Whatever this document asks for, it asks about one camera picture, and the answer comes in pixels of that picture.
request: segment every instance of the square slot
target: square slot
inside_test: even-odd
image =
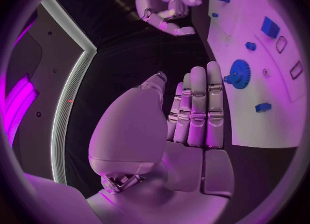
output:
[[[281,36],[278,41],[276,42],[276,50],[278,51],[278,53],[283,52],[284,48],[286,47],[287,44],[287,40],[286,38],[284,38],[283,36]]]
[[[298,61],[297,64],[290,71],[293,80],[295,80],[302,73],[302,71],[303,71],[302,64],[300,61]]]

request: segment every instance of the black floor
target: black floor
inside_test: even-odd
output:
[[[176,85],[194,66],[206,66],[213,56],[208,48],[208,0],[193,9],[199,35],[173,37],[148,26],[135,16],[134,0],[59,0],[86,35],[98,46],[72,108],[66,137],[66,174],[69,185],[90,197],[102,188],[88,162],[92,132],[106,108],[126,90],[159,70],[168,82],[163,111],[167,116]],[[179,20],[191,25],[191,18]],[[229,108],[225,98],[224,145],[231,159],[235,194],[220,223],[235,223],[252,211],[282,178],[294,148],[262,149],[231,144]]]

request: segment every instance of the blue gear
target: blue gear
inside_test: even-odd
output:
[[[232,84],[235,88],[243,89],[247,87],[251,78],[251,70],[244,60],[236,60],[230,69],[230,74],[224,77],[224,82]]]

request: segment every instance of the white robot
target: white robot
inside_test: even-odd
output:
[[[104,189],[87,201],[103,223],[214,223],[222,214],[234,173],[220,149],[220,67],[206,68],[194,67],[178,84],[168,120],[163,72],[125,92],[100,119],[89,162]]]
[[[188,7],[198,6],[202,0],[136,0],[139,17],[157,29],[174,36],[191,35],[195,29],[191,26],[179,27],[168,20],[188,15]]]

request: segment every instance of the blue cube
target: blue cube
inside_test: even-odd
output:
[[[255,106],[256,113],[265,112],[271,109],[271,104],[265,102]]]
[[[271,38],[276,38],[280,32],[280,28],[268,17],[265,17],[261,30]]]

